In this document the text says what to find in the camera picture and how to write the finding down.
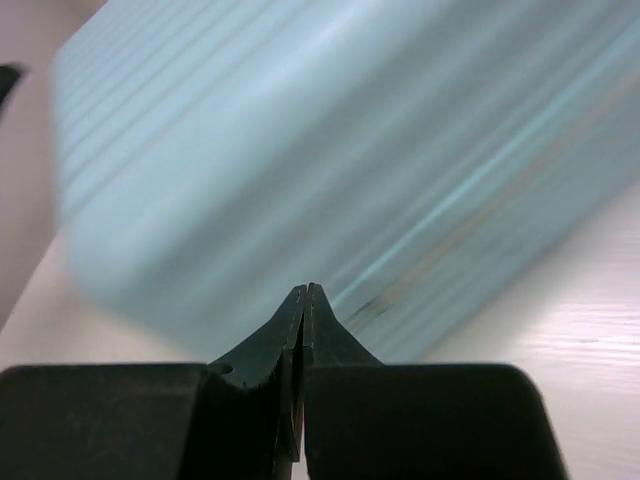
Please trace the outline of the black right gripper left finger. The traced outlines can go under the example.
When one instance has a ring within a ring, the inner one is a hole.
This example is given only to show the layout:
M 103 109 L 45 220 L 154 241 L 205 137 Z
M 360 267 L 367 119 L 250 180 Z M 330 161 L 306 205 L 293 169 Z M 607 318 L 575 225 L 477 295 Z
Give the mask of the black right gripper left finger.
M 5 479 L 287 479 L 301 447 L 294 288 L 211 363 L 22 365 L 1 375 Z

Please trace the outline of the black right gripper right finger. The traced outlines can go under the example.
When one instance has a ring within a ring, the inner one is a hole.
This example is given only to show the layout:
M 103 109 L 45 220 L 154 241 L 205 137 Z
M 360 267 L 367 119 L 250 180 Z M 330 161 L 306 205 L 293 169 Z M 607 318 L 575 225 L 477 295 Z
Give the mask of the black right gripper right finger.
M 323 288 L 303 314 L 304 430 L 313 479 L 564 479 L 543 398 L 500 363 L 379 361 Z

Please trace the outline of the light blue hardshell suitcase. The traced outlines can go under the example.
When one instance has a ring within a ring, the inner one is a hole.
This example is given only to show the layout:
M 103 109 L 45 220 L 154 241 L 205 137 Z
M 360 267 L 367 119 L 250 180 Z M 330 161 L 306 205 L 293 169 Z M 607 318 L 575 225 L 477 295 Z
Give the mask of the light blue hardshell suitcase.
M 316 282 L 413 359 L 639 175 L 635 1 L 111 1 L 53 78 L 77 283 L 206 357 Z

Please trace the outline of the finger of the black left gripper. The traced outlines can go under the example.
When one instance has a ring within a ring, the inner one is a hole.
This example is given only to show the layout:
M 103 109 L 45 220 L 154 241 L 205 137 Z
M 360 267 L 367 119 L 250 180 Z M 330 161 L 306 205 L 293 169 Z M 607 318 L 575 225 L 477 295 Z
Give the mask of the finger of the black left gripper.
M 0 106 L 3 107 L 11 92 L 26 75 L 26 66 L 20 63 L 0 65 Z

